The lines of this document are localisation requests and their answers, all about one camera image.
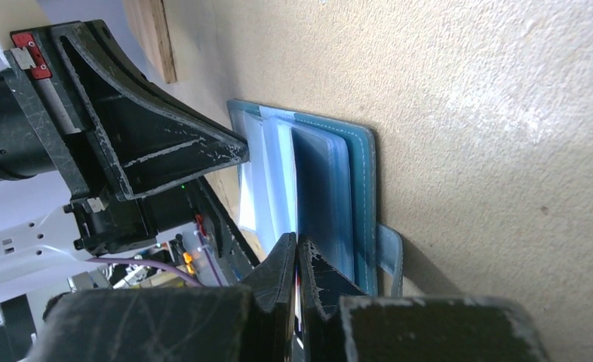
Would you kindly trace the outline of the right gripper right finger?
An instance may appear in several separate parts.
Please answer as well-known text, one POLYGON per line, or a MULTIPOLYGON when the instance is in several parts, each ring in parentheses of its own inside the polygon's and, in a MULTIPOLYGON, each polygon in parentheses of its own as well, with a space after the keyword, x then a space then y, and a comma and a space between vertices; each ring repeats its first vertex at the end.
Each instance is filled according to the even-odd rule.
POLYGON ((547 361, 532 317, 492 296, 368 296, 297 247, 307 361, 547 361))

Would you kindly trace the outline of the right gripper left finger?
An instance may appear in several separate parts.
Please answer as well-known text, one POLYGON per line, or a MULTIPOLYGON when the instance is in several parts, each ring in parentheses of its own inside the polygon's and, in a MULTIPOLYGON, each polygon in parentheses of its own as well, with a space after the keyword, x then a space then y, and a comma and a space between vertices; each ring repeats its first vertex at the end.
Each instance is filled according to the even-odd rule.
POLYGON ((30 361, 289 361, 297 237, 230 287, 90 290, 63 297, 30 361))

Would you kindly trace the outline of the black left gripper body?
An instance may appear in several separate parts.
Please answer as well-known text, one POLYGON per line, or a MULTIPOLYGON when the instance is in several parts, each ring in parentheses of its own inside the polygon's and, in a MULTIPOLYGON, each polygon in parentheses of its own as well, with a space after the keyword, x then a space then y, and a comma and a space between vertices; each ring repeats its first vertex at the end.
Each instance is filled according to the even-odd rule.
POLYGON ((29 65, 5 52, 10 66, 0 70, 0 181, 58 172, 71 195, 64 210, 75 218, 72 245, 78 250, 103 255, 148 244, 157 233, 152 205, 147 198, 116 198, 50 29, 12 34, 29 65))

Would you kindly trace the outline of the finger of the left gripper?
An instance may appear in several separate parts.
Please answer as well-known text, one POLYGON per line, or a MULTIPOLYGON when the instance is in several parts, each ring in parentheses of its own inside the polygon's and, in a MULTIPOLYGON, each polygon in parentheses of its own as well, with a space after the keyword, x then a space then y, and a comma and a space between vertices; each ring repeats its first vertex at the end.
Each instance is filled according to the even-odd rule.
POLYGON ((53 26, 50 36, 117 199, 146 198, 248 161, 244 137, 150 82, 102 20, 53 26))
POLYGON ((148 81, 102 20, 84 23, 84 102, 114 146, 243 146, 246 141, 148 81))

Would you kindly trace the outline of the teal card holder wallet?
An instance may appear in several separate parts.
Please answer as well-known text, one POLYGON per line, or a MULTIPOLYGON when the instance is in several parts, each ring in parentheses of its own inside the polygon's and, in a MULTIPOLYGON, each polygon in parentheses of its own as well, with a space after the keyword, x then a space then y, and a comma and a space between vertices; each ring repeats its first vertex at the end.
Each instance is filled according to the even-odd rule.
POLYGON ((376 142, 365 126, 243 100, 227 103, 250 159, 238 169, 238 224, 269 253, 296 232, 314 239, 327 261, 370 295, 377 272, 403 292, 403 242, 377 222, 376 142))

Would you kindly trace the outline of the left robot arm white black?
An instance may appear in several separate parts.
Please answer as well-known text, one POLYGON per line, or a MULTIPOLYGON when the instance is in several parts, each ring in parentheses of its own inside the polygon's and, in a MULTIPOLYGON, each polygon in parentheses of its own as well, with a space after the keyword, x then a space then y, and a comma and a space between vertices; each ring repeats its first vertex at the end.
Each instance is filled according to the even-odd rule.
POLYGON ((0 182, 56 171, 71 198, 0 230, 0 302, 66 278, 207 212, 241 240, 205 175, 244 137, 148 81, 102 20, 11 33, 0 71, 0 182))

